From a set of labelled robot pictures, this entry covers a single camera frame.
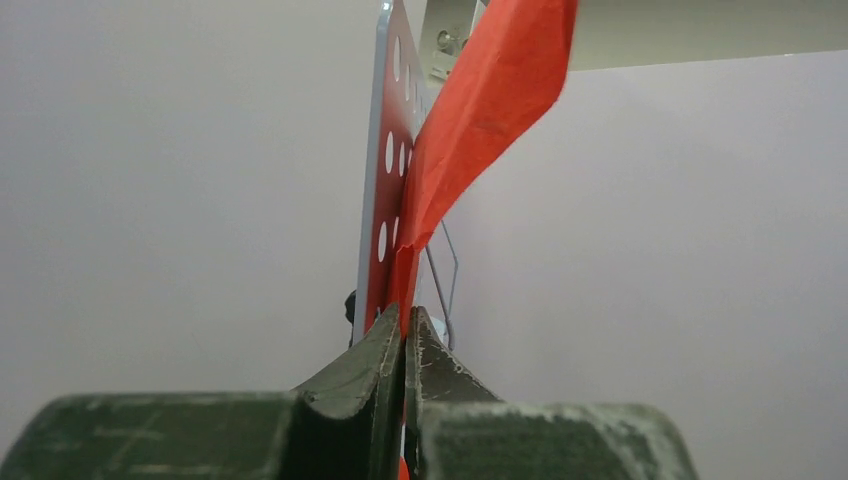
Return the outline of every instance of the red sheet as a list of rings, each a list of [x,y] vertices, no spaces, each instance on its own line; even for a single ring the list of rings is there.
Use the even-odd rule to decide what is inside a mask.
[[[492,0],[416,140],[389,302],[406,335],[418,256],[471,182],[565,84],[577,0]]]

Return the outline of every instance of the metal bracket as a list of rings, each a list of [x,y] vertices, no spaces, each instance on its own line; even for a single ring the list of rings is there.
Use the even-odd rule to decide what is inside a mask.
[[[386,308],[406,173],[429,106],[403,1],[384,2],[377,23],[353,343]]]

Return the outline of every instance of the white wall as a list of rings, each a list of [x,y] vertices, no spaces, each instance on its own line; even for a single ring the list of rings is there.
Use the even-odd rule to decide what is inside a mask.
[[[703,478],[845,478],[846,82],[848,51],[572,72],[448,216],[458,356],[654,404]]]
[[[377,8],[2,2],[0,452],[58,395],[347,348]]]

